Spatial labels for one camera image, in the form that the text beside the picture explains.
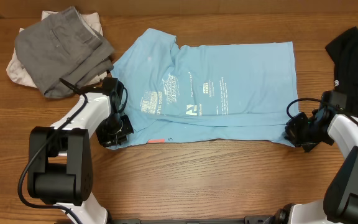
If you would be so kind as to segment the light blue printed t-shirt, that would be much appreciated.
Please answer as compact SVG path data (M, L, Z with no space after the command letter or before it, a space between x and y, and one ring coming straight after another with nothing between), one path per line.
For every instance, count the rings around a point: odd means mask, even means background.
M128 145L284 138L298 96L293 44L179 46L146 30L114 63L129 97Z

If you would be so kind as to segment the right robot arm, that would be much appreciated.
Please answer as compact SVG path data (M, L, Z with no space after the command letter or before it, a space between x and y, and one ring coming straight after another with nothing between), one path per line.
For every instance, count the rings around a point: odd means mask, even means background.
M285 126L285 139L310 152L319 143L337 144L344 162L322 200L288 204L266 223L358 224L358 118L345 111L347 96L325 91L312 117L292 116Z

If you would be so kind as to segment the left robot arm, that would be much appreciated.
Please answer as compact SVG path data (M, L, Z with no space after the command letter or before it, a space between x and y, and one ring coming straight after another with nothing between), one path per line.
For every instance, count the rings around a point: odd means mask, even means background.
M95 134L103 147L121 146L134 132L124 113L127 90L117 78L84 88L61 82L80 99L61 120L31 131L18 196L28 207L61 210L72 223L112 223L92 193L90 138Z

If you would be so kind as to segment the grey folded trousers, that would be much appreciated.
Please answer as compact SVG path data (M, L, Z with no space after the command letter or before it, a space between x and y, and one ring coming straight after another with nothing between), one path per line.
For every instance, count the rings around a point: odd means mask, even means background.
M25 28L15 39L18 60L46 98L65 98L113 68L114 48L73 6Z

